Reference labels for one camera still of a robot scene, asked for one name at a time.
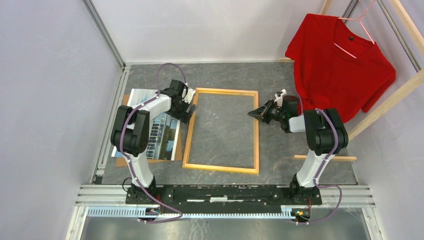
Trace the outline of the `yellow wooden picture frame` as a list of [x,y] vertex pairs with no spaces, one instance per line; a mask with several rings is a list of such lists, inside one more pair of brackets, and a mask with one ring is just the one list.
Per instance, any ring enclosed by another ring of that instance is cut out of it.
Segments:
[[[205,88],[205,87],[197,87],[195,90],[196,90],[196,94],[193,96],[194,105],[198,103],[200,94],[212,94],[212,95],[252,97],[253,108],[256,109],[259,107],[259,92],[255,90],[237,90],[237,89]],[[188,124],[187,137],[185,142],[184,154],[182,158],[183,168],[194,169],[194,170],[239,173],[239,174],[252,174],[252,175],[257,175],[260,173],[260,131],[259,131],[258,120],[253,121],[253,167],[252,168],[189,163],[195,120],[196,120],[196,115],[193,114]]]

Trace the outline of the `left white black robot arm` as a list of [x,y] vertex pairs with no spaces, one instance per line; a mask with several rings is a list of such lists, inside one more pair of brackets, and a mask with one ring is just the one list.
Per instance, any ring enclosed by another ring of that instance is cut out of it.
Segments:
[[162,113],[187,124],[197,109],[196,90],[182,81],[173,79],[169,87],[158,90],[150,99],[134,106],[118,107],[110,142],[124,156],[132,177],[139,187],[138,197],[145,204],[153,203],[157,190],[150,186],[154,176],[150,170],[146,150],[153,120]]

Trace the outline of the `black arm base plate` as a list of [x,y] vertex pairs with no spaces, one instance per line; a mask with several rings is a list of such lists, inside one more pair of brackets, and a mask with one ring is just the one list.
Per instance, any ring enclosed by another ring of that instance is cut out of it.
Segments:
[[163,213],[188,214],[271,214],[282,206],[322,205],[317,187],[276,184],[260,185],[155,185],[147,192],[132,184],[126,204],[147,205],[155,200],[170,206]]

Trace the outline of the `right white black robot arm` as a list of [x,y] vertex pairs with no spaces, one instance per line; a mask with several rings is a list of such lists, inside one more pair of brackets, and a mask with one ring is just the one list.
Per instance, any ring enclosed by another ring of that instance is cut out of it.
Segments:
[[329,161],[347,147],[349,137],[339,112],[335,108],[312,109],[299,113],[301,100],[284,95],[268,100],[261,107],[249,111],[248,116],[269,124],[280,123],[285,133],[305,133],[308,154],[301,169],[290,183],[289,199],[302,204],[309,194],[319,189],[319,179]]

